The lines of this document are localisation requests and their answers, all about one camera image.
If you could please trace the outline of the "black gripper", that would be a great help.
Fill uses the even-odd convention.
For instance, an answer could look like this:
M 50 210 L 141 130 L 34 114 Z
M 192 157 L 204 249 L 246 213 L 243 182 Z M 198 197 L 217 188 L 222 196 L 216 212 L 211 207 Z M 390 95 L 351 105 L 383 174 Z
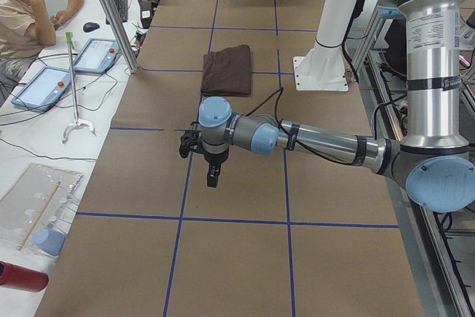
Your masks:
M 209 164 L 206 175 L 208 187 L 217 187 L 220 176 L 220 166 L 225 163 L 229 157 L 229 146 L 219 149 L 218 153 L 212 153 L 203 145 L 203 140 L 199 130 L 185 130 L 180 137 L 179 154 L 182 158 L 187 158 L 190 152 L 202 154 L 205 161 Z

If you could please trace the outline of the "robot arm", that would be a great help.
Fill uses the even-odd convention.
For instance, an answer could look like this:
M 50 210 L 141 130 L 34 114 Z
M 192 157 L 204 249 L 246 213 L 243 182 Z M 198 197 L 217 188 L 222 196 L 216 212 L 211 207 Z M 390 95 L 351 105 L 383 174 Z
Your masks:
M 379 0 L 377 13 L 406 24 L 408 132 L 401 140 L 348 134 L 347 82 L 341 49 L 356 0 L 326 0 L 315 44 L 294 58 L 295 86 L 316 91 L 317 126 L 276 116 L 234 112 L 222 97 L 199 107 L 198 129 L 186 131 L 179 153 L 202 154 L 207 183 L 217 185 L 231 146 L 260 155 L 275 147 L 314 154 L 345 166 L 363 166 L 396 182 L 434 212 L 454 212 L 474 201 L 474 165 L 459 133 L 459 8 L 464 0 Z

